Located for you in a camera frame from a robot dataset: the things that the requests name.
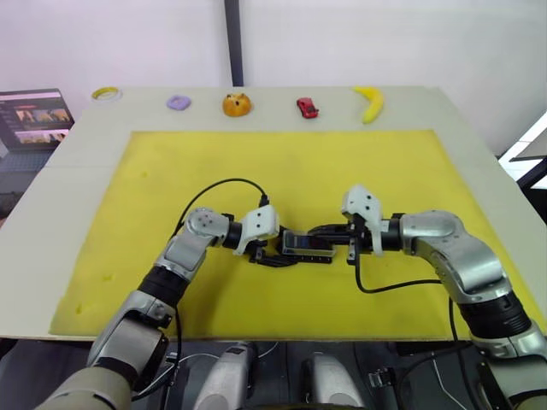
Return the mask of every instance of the purple toy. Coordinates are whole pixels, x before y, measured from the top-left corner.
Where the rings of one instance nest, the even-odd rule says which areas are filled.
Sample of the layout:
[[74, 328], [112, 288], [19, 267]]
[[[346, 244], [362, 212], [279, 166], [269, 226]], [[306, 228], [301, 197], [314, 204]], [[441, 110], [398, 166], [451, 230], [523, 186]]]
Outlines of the purple toy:
[[187, 96], [172, 96], [168, 99], [168, 107], [182, 111], [187, 109], [191, 104], [191, 99]]

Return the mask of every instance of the laptop keyboard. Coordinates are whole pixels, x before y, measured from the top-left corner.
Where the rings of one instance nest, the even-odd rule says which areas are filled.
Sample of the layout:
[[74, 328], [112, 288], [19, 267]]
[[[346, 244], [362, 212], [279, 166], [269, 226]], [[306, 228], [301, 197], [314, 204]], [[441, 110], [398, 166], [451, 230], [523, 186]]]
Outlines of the laptop keyboard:
[[10, 152], [0, 160], [0, 173], [38, 172], [50, 159], [51, 151], [44, 152]]

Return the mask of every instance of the black wire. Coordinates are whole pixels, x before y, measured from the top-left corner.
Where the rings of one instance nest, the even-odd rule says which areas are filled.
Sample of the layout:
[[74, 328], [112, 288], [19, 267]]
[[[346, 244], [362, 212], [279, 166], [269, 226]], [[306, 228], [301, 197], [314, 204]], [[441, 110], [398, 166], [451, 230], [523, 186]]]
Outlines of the black wire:
[[161, 381], [161, 382], [157, 382], [153, 388], [151, 388], [150, 390], [147, 390], [146, 392], [142, 393], [142, 394], [136, 394], [134, 395], [132, 398], [131, 398], [131, 401], [137, 401], [137, 400], [140, 400], [140, 399], [144, 399], [145, 397], [151, 395], [152, 393], [156, 393], [159, 389], [161, 389], [163, 386], [165, 386], [167, 384], [167, 382], [169, 381], [169, 375], [171, 374], [171, 372], [167, 373], [164, 377], [164, 379]]
[[291, 372], [289, 370], [289, 343], [285, 342], [285, 369], [287, 372], [287, 402], [291, 402]]
[[441, 281], [438, 279], [418, 279], [418, 280], [409, 280], [408, 282], [402, 282], [400, 284], [390, 284], [389, 286], [383, 286], [376, 289], [367, 289], [363, 286], [361, 281], [361, 244], [360, 239], [356, 237], [355, 239], [355, 252], [356, 252], [356, 283], [357, 288], [362, 293], [373, 294], [385, 292], [387, 290], [394, 290], [399, 288], [404, 288], [406, 286], [413, 286], [415, 284], [441, 284]]
[[405, 369], [405, 371], [401, 374], [401, 376], [398, 378], [397, 383], [395, 385], [395, 397], [397, 399], [397, 403], [399, 404], [400, 410], [408, 410], [407, 406], [404, 404], [403, 398], [401, 397], [401, 389], [403, 387], [403, 381], [404, 379], [418, 366], [422, 365], [423, 363], [426, 363], [429, 360], [437, 359], [442, 356], [446, 356], [447, 354], [452, 354], [454, 352], [461, 352], [461, 350], [467, 349], [469, 347], [473, 346], [472, 343], [464, 343], [459, 346], [455, 346], [453, 348], [448, 348], [446, 350], [443, 350], [438, 353], [431, 354], [427, 357], [424, 357], [423, 359], [420, 359], [416, 361], [414, 364], [412, 364], [410, 367]]
[[[452, 330], [452, 337], [454, 337], [454, 343], [458, 344], [458, 333], [456, 331], [456, 322], [454, 321], [454, 302], [451, 298], [448, 298], [448, 314], [450, 318], [450, 329]], [[458, 355], [458, 363], [460, 365], [460, 371], [462, 372], [462, 379], [463, 384], [465, 385], [465, 390], [468, 393], [469, 400], [471, 401], [471, 404], [473, 405], [473, 408], [475, 410], [480, 410], [480, 405], [477, 402], [477, 399], [475, 399], [475, 396], [473, 394], [473, 389], [471, 389], [471, 384], [469, 383], [468, 373], [465, 369], [465, 361], [463, 360], [463, 355], [461, 350], [457, 350]]]
[[361, 379], [362, 383], [367, 388], [368, 395], [370, 396], [370, 400], [373, 401], [374, 408], [379, 408], [378, 401], [376, 400], [376, 397], [373, 395], [373, 392], [369, 389], [367, 385], [367, 381], [363, 380], [365, 378], [365, 372], [362, 370], [361, 363], [359, 362], [359, 358], [357, 357], [357, 342], [353, 342], [353, 357], [356, 360], [357, 364], [357, 371], [359, 372], [359, 379]]
[[[182, 214], [180, 215], [179, 220], [177, 221], [177, 225], [175, 226], [173, 234], [171, 235], [171, 237], [174, 237], [177, 234], [179, 229], [184, 224], [183, 221], [184, 221], [184, 218], [186, 216], [186, 213], [188, 212], [190, 207], [194, 204], [195, 201], [197, 201], [197, 199], [201, 195], [203, 195], [208, 190], [211, 190], [212, 188], [215, 188], [216, 186], [221, 185], [221, 184], [225, 184], [227, 182], [245, 182], [246, 184], [252, 185], [260, 191], [260, 193], [262, 195], [261, 201], [262, 201], [262, 198], [268, 199], [268, 195], [266, 194], [266, 191], [259, 184], [257, 184], [256, 182], [253, 182], [249, 179], [245, 179], [245, 178], [228, 178], [228, 179], [223, 179], [223, 180], [217, 181], [214, 184], [209, 185], [207, 188], [204, 188], [203, 190], [200, 190], [197, 193], [197, 195], [195, 195], [190, 200], [190, 202], [188, 202], [188, 205], [186, 205], [186, 208], [184, 209], [184, 211], [182, 211]], [[164, 406], [166, 404], [164, 402], [164, 400], [165, 401], [167, 400], [168, 390], [171, 386], [173, 386], [173, 384], [175, 382], [176, 375], [178, 373], [177, 370], [178, 370], [178, 367], [179, 367], [180, 359], [182, 358], [182, 325], [180, 323], [180, 316], [179, 316], [179, 310], [178, 309], [175, 309], [174, 317], [175, 317], [175, 324], [176, 324], [176, 331], [177, 331], [177, 359], [174, 363], [173, 369], [164, 376], [165, 379], [163, 379], [161, 382], [158, 381], [152, 389], [146, 391], [143, 394], [134, 395], [131, 398], [131, 401], [137, 401], [137, 400], [143, 399], [146, 396], [157, 392], [161, 387], [164, 387], [164, 390], [163, 390], [163, 393], [162, 393], [162, 405], [160, 406], [160, 409], [164, 408]]]
[[179, 368], [180, 359], [182, 359], [182, 324], [180, 323], [180, 315], [179, 315], [178, 308], [174, 309], [174, 320], [175, 320], [175, 326], [177, 330], [177, 361], [174, 362], [171, 380], [169, 381], [171, 385], [174, 384], [174, 380], [176, 379], [176, 375], [177, 375], [177, 370]]
[[215, 188], [218, 185], [225, 184], [226, 182], [245, 182], [246, 184], [253, 185], [255, 188], [257, 188], [260, 191], [260, 193], [262, 194], [262, 196], [267, 196], [266, 191], [263, 190], [262, 187], [259, 184], [257, 184], [256, 182], [253, 182], [249, 179], [245, 179], [245, 178], [228, 178], [228, 179], [223, 179], [221, 181], [217, 181], [214, 184], [209, 185], [207, 188], [204, 188], [203, 190], [200, 190], [199, 193], [196, 196], [194, 196], [191, 199], [190, 202], [188, 202], [188, 205], [186, 205], [185, 210], [182, 211], [182, 214], [180, 215], [179, 221], [177, 222], [177, 225], [175, 226], [173, 234], [171, 235], [171, 237], [174, 237], [177, 234], [177, 232], [179, 231], [179, 229], [182, 227], [182, 225], [184, 224], [183, 221], [184, 221], [184, 218], [186, 216], [186, 213], [188, 212], [190, 207], [194, 204], [194, 202], [197, 201], [197, 199], [201, 195], [203, 195], [205, 192], [207, 192], [208, 190], [211, 190], [211, 189]]
[[165, 384], [163, 386], [162, 398], [160, 400], [160, 406], [158, 407], [160, 410], [165, 410], [165, 405], [168, 404], [169, 389], [170, 389], [169, 384]]

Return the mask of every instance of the black pole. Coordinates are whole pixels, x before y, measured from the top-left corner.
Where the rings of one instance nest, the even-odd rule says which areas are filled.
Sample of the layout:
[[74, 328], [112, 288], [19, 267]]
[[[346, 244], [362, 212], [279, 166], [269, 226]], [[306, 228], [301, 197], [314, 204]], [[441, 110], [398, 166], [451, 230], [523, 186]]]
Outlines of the black pole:
[[541, 178], [547, 175], [547, 157], [521, 177], [516, 183], [522, 190], [530, 190]]
[[232, 85], [243, 86], [243, 61], [241, 58], [241, 30], [239, 25], [239, 0], [224, 0], [226, 14], [226, 32], [228, 34], [228, 49], [230, 51], [230, 68], [232, 69]]

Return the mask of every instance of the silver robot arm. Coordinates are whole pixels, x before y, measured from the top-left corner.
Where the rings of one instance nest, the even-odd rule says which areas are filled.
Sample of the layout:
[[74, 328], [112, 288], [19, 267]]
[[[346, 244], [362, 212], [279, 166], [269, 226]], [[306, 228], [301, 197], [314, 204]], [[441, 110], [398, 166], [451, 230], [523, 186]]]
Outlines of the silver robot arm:
[[[457, 216], [427, 211], [383, 220], [379, 201], [361, 185], [345, 195], [342, 213], [368, 242], [363, 251], [382, 255], [384, 250], [402, 250], [433, 266], [460, 308], [473, 344], [486, 358], [483, 366], [488, 368], [479, 369], [481, 378], [490, 377], [507, 402], [545, 394], [547, 341], [513, 292], [500, 260], [465, 231]], [[359, 233], [359, 226], [366, 229]], [[349, 261], [354, 253], [355, 242], [350, 242]]]
[[128, 409], [131, 391], [149, 385], [162, 363], [168, 339], [160, 328], [172, 321], [207, 248], [223, 246], [241, 255], [250, 241], [278, 234], [279, 217], [271, 205], [249, 212], [240, 222], [208, 208], [190, 213], [91, 346], [87, 368], [68, 378], [37, 409]]

